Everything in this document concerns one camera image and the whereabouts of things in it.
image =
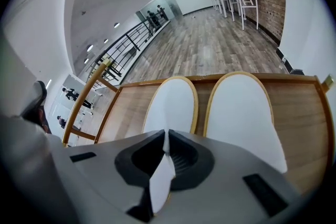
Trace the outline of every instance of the black slot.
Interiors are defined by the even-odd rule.
[[[133,206],[126,213],[146,223],[153,218],[151,196],[148,187],[143,190],[139,205]]]
[[[89,159],[92,157],[95,157],[96,154],[93,152],[86,152],[83,154],[78,154],[78,155],[74,155],[74,156],[70,156],[70,159],[72,160],[73,163],[75,162],[79,162],[79,161],[83,161],[85,159]]]
[[[164,151],[162,150],[163,142],[164,133],[153,139],[151,142],[145,144],[132,154],[133,164],[138,169],[148,174],[149,177],[154,174],[156,168],[162,160],[164,155]]]
[[[288,206],[258,174],[245,176],[243,180],[270,217],[275,216]]]

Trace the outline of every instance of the fluorescent light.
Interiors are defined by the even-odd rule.
[[[93,48],[93,45],[89,45],[87,51],[92,50],[92,48]]]
[[[49,81],[48,81],[48,83],[47,83],[47,85],[46,85],[46,89],[48,89],[48,87],[49,87],[49,85],[51,84],[51,82],[52,82],[52,80],[49,79]]]

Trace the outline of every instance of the standing person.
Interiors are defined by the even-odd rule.
[[[62,91],[66,93],[65,97],[68,98],[69,100],[76,101],[77,98],[79,97],[79,93],[76,92],[74,89],[67,90],[66,88],[63,88]],[[86,99],[83,102],[83,106],[93,110],[93,104],[87,101]]]
[[[151,17],[153,23],[156,25],[156,28],[157,28],[157,29],[160,28],[161,25],[160,25],[159,21],[157,20],[156,15],[155,15],[153,12],[151,12],[151,11],[147,11],[147,13],[148,13],[149,16]]]
[[[162,8],[160,5],[157,6],[157,11],[160,13],[161,18],[164,18],[166,21],[168,21],[168,17],[166,15],[166,12],[164,12],[164,8]]]
[[[65,125],[67,124],[67,121],[65,119],[62,119],[61,116],[57,116],[58,123],[61,125],[61,127],[64,129]],[[80,128],[77,128],[76,126],[72,126],[75,130],[80,131]]]

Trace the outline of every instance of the chair backrest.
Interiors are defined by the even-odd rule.
[[[254,6],[252,0],[241,0],[244,6]]]

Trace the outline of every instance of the white table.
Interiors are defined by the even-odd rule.
[[[224,2],[223,2],[223,0],[220,0],[220,1],[222,3],[222,6],[223,6],[224,16],[226,17]],[[257,30],[258,30],[258,25],[259,25],[258,0],[255,0],[255,1],[256,1],[256,6],[244,6],[244,7],[242,7],[242,0],[239,0],[240,14],[242,16],[241,24],[242,24],[243,30],[244,30],[244,16],[243,16],[244,11],[243,11],[243,8],[249,8],[249,7],[256,8],[256,11],[257,11]],[[233,19],[233,21],[235,21],[235,17],[234,17],[234,14],[233,14],[232,0],[229,0],[229,3],[230,3],[231,13],[232,13],[232,19]]]

